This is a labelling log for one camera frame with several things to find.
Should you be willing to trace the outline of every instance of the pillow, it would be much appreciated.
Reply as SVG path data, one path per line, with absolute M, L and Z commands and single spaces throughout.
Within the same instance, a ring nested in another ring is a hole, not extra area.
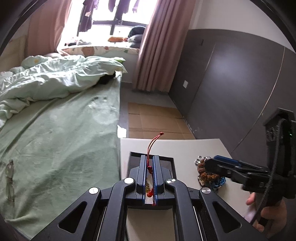
M 48 53 L 44 55 L 44 57 L 58 58 L 58 57 L 61 57 L 61 55 L 59 53 Z
M 128 42 L 130 42 L 130 43 L 141 43 L 142 38 L 143 38 L 142 34 L 136 34 L 136 35 L 128 38 Z
M 22 61 L 21 67 L 24 67 L 25 69 L 29 69 L 37 64 L 47 62 L 50 59 L 52 58 L 44 57 L 42 55 L 29 56 Z
M 141 47 L 141 43 L 131 43 L 130 48 L 139 49 Z
M 128 38 L 136 35 L 136 34 L 143 34 L 145 31 L 145 27 L 143 26 L 135 26 L 131 29 L 130 33 L 128 34 Z

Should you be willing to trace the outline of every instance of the window glass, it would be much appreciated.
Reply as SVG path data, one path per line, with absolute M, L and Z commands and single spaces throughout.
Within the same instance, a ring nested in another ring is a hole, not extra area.
M 131 0 L 128 13 L 122 15 L 123 21 L 149 24 L 157 0 L 140 0 L 137 12 L 133 13 L 136 0 Z
M 91 29 L 87 32 L 80 32 L 79 38 L 84 41 L 91 41 L 92 43 L 97 42 L 98 40 L 107 41 L 110 37 L 110 25 L 92 25 Z
M 115 17 L 118 3 L 119 3 L 119 0 L 116 0 L 115 8 L 113 9 L 113 12 L 110 12 L 108 8 L 109 0 L 100 0 L 98 4 L 98 9 L 94 9 L 94 12 L 92 15 L 93 20 L 96 20 L 96 21 L 113 20 Z
M 115 26 L 114 36 L 127 38 L 132 27 L 128 26 Z

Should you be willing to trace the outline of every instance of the eyeglasses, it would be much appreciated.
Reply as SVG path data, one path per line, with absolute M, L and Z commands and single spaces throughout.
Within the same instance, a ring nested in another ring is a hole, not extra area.
M 10 159 L 9 163 L 6 165 L 5 168 L 5 176 L 6 176 L 6 198 L 9 202 L 15 202 L 15 190 L 13 188 L 13 160 Z

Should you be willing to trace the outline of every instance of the floor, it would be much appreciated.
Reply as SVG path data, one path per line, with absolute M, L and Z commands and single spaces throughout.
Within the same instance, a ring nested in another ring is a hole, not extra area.
M 120 89 L 120 114 L 119 126 L 126 129 L 126 137 L 128 138 L 128 103 L 150 104 L 163 107 L 176 108 L 173 101 L 164 93 L 147 93 L 132 90 L 130 83 L 122 83 Z

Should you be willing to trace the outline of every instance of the wardrobe door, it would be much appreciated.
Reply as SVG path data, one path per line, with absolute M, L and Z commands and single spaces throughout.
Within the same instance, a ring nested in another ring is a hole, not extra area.
M 266 166 L 267 147 L 263 122 L 280 107 L 296 114 L 296 54 L 286 49 L 283 66 L 274 91 L 250 133 L 231 156 L 250 163 Z
M 186 117 L 195 138 L 219 138 L 229 152 L 250 130 L 265 105 L 284 51 L 273 41 L 240 32 L 234 36 L 232 32 L 217 37 Z
M 169 96 L 183 116 L 187 116 L 195 93 L 204 77 L 215 40 L 206 31 L 189 30 Z

